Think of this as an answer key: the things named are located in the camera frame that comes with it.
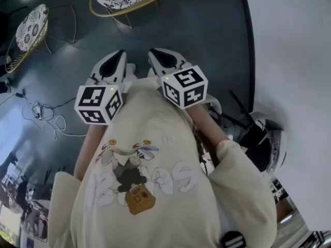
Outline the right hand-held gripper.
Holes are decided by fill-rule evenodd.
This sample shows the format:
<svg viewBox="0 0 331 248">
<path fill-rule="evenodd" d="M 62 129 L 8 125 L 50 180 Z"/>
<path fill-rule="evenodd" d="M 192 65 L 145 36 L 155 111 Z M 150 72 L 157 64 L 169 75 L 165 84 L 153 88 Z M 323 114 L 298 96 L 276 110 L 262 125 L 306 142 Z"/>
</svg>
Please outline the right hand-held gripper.
<svg viewBox="0 0 331 248">
<path fill-rule="evenodd" d="M 208 79 L 199 66 L 168 49 L 150 49 L 148 57 L 168 101 L 182 110 L 205 101 Z"/>
</svg>

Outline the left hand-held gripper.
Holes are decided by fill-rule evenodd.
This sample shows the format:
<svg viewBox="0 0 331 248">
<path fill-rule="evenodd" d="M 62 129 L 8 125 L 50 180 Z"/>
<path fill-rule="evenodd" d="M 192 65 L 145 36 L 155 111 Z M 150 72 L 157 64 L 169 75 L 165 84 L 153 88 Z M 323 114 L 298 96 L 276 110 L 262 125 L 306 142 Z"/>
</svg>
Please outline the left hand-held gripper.
<svg viewBox="0 0 331 248">
<path fill-rule="evenodd" d="M 97 81 L 121 82 L 125 77 L 127 53 L 117 50 L 95 64 L 90 78 Z M 110 125 L 124 105 L 130 81 L 118 85 L 80 86 L 74 109 L 85 124 Z"/>
</svg>

